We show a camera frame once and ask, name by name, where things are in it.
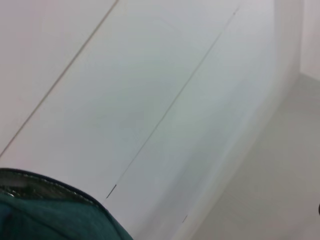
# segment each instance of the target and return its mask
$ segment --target teal fabric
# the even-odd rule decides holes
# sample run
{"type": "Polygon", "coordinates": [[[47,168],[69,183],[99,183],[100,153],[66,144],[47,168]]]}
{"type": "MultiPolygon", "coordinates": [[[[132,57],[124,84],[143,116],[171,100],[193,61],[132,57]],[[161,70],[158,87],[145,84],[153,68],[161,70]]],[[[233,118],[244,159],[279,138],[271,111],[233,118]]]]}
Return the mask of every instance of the teal fabric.
{"type": "Polygon", "coordinates": [[[27,200],[0,194],[2,240],[132,240],[95,205],[63,200],[27,200]]]}

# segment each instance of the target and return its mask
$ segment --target cabinet door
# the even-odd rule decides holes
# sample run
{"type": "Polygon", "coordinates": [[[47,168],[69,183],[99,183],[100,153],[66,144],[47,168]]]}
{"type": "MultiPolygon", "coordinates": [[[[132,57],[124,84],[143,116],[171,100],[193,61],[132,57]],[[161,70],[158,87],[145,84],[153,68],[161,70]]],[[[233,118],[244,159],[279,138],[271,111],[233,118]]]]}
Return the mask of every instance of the cabinet door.
{"type": "Polygon", "coordinates": [[[104,203],[134,239],[173,237],[271,91],[274,41],[273,0],[242,4],[104,203]]]}
{"type": "Polygon", "coordinates": [[[119,1],[0,165],[57,178],[103,201],[239,2],[119,1]]]}
{"type": "Polygon", "coordinates": [[[0,153],[115,0],[0,0],[0,153]]]}

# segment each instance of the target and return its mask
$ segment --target teal object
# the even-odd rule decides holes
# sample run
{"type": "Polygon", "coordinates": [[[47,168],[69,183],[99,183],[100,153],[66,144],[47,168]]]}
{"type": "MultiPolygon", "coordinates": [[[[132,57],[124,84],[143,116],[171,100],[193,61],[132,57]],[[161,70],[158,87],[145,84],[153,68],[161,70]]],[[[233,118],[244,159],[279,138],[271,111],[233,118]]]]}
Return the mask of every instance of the teal object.
{"type": "Polygon", "coordinates": [[[26,173],[0,169],[1,240],[133,240],[94,198],[26,173]]]}

